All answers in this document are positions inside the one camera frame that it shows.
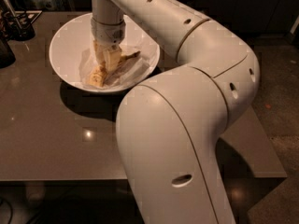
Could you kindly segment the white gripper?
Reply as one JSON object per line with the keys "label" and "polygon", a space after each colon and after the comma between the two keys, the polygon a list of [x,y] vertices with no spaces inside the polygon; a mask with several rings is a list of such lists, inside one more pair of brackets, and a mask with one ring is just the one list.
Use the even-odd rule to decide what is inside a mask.
{"label": "white gripper", "polygon": [[121,60],[121,47],[113,45],[106,47],[102,45],[120,44],[125,38],[125,21],[119,24],[103,24],[91,18],[91,29],[95,59],[101,66],[106,66],[106,70],[112,73],[117,69]]}

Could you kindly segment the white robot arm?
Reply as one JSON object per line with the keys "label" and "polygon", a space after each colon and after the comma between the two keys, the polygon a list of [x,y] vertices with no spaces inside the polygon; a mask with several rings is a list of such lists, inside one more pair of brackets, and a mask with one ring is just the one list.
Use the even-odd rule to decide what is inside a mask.
{"label": "white robot arm", "polygon": [[120,41],[127,15],[178,63],[132,88],[116,118],[119,152],[144,223],[235,224],[215,147],[256,95],[256,55],[177,0],[92,2],[96,38]]}

